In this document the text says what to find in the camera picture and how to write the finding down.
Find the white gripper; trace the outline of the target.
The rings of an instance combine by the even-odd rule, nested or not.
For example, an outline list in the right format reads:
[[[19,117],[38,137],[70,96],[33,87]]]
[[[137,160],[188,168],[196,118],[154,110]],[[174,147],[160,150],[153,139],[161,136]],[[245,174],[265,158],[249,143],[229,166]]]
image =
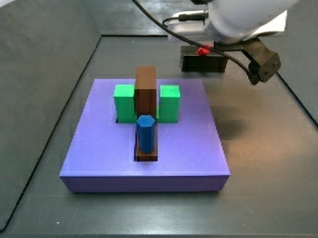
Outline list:
[[[257,36],[283,33],[287,12],[271,16],[257,10],[208,10],[205,20],[172,20],[168,29],[192,41],[232,45]]]

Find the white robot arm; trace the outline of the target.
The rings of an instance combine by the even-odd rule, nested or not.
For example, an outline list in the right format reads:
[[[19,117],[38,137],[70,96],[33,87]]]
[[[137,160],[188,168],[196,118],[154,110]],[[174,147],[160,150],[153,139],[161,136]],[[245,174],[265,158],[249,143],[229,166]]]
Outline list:
[[[283,33],[287,10],[299,0],[209,0],[205,10],[172,15],[168,29],[193,41],[232,45],[260,35]]]

